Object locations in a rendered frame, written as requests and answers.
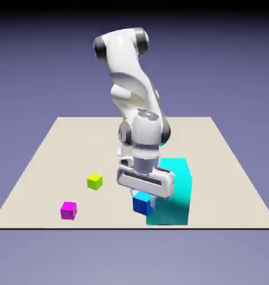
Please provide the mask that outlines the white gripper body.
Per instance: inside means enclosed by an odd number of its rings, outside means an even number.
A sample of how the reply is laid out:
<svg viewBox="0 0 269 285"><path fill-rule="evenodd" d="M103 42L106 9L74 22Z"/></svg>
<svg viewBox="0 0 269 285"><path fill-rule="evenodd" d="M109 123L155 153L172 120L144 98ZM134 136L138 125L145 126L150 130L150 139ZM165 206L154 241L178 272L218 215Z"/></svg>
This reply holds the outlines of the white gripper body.
<svg viewBox="0 0 269 285"><path fill-rule="evenodd" d="M168 199L174 195L174 173L160 167L153 168L151 173L136 173L133 168L125 165L118 167L118 184L143 191L145 193Z"/></svg>

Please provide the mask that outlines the small blue cube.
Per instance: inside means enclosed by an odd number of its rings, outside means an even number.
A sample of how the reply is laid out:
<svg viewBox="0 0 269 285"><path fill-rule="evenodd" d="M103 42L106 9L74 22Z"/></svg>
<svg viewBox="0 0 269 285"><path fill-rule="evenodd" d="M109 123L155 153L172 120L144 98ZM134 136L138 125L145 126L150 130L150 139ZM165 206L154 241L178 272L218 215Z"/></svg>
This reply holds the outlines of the small blue cube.
<svg viewBox="0 0 269 285"><path fill-rule="evenodd" d="M133 196L133 211L142 215L149 215L153 208L151 206L152 196L139 191Z"/></svg>

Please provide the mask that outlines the small yellow-green cube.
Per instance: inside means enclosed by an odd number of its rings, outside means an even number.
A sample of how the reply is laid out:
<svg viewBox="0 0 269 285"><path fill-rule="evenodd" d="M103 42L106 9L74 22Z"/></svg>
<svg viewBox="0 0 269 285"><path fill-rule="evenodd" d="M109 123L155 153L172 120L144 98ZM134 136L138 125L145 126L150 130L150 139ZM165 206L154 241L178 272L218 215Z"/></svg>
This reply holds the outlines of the small yellow-green cube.
<svg viewBox="0 0 269 285"><path fill-rule="evenodd" d="M92 190L98 190L102 186L102 175L91 174L87 178L87 187Z"/></svg>

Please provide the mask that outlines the small magenta cube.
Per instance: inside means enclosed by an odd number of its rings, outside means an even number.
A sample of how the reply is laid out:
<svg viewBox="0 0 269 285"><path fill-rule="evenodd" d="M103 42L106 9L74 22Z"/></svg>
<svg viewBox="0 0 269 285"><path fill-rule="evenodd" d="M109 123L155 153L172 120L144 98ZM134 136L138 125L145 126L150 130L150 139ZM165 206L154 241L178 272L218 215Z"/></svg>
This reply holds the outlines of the small magenta cube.
<svg viewBox="0 0 269 285"><path fill-rule="evenodd" d="M60 208L61 219L74 220L77 214L76 202L64 202Z"/></svg>

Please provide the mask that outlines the large cyan box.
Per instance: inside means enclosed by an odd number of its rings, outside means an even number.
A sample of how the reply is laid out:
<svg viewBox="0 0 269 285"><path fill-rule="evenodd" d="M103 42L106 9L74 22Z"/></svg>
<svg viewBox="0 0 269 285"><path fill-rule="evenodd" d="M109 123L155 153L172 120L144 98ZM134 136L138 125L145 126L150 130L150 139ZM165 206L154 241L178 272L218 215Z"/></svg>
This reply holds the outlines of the large cyan box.
<svg viewBox="0 0 269 285"><path fill-rule="evenodd" d="M192 192L192 176L185 158L161 158L159 166L174 175L174 195L157 198L154 210L146 216L147 225L187 225Z"/></svg>

